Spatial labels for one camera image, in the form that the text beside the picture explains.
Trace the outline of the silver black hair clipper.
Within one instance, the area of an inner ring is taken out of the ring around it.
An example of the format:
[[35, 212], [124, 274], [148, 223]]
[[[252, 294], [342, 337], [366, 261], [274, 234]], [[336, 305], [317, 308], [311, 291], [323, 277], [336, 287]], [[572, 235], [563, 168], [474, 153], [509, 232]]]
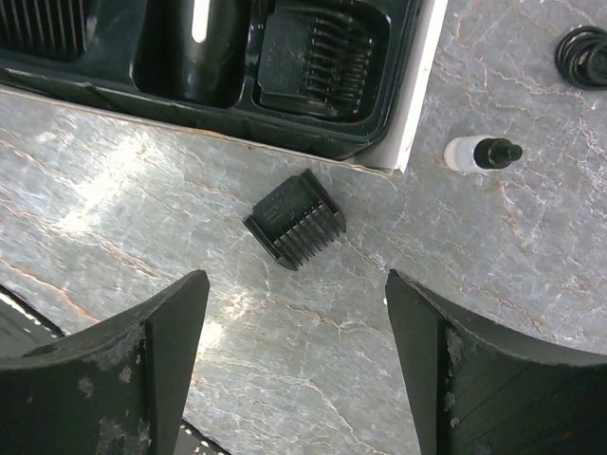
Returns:
[[171, 1], [167, 57], [173, 93], [182, 100], [214, 102], [238, 65], [242, 17], [238, 1]]

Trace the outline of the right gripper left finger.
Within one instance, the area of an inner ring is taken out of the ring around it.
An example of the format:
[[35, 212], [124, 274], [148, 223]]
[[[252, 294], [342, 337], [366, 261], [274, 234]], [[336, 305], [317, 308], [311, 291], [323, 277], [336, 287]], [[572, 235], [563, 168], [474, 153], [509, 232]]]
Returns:
[[67, 334], [1, 291], [5, 454], [206, 454], [183, 418], [210, 284], [195, 270]]

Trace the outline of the white hair clipper kit box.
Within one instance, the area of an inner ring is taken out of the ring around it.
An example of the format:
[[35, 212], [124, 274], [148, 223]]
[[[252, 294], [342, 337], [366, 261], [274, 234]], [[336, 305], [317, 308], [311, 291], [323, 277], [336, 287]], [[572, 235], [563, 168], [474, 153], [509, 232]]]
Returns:
[[1, 83], [52, 100], [406, 169], [443, 1], [5, 1]]

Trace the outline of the black comb guard attachment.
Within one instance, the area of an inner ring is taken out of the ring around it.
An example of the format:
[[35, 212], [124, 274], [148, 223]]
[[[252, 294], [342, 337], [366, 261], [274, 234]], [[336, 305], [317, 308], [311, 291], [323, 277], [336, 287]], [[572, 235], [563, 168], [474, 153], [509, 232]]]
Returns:
[[343, 213], [309, 169], [266, 195], [243, 223], [277, 264], [292, 271], [346, 232]]

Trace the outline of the small white oil bottle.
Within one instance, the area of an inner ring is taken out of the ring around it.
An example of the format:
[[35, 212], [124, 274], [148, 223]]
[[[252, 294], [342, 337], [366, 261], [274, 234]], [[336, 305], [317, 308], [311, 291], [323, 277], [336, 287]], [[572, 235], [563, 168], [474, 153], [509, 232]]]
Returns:
[[444, 151], [446, 165], [459, 173], [499, 171], [522, 156], [521, 146], [494, 136], [458, 137], [450, 141]]

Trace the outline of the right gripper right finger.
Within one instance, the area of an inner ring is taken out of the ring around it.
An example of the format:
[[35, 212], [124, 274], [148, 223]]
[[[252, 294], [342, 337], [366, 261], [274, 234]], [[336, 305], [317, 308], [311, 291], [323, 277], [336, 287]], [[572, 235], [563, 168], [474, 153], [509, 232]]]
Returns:
[[605, 355], [512, 330], [396, 270], [385, 294], [422, 453], [605, 453]]

